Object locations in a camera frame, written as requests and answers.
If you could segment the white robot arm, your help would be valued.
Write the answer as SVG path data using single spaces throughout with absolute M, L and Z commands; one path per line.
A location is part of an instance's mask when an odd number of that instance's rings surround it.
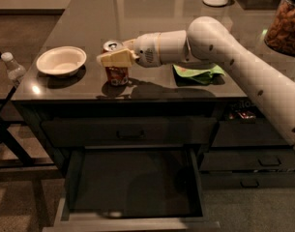
M 176 64 L 223 68 L 295 150 L 295 82 L 241 46 L 216 19 L 202 16 L 186 30 L 150 33 L 97 56 L 108 68 Z

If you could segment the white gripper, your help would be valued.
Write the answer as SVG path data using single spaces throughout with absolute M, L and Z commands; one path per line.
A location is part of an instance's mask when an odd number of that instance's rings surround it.
M 97 62 L 105 68 L 129 68 L 135 61 L 145 68 L 159 67 L 159 37 L 160 33 L 150 33 L 141 35 L 136 40 L 123 41 L 126 48 L 100 54 Z

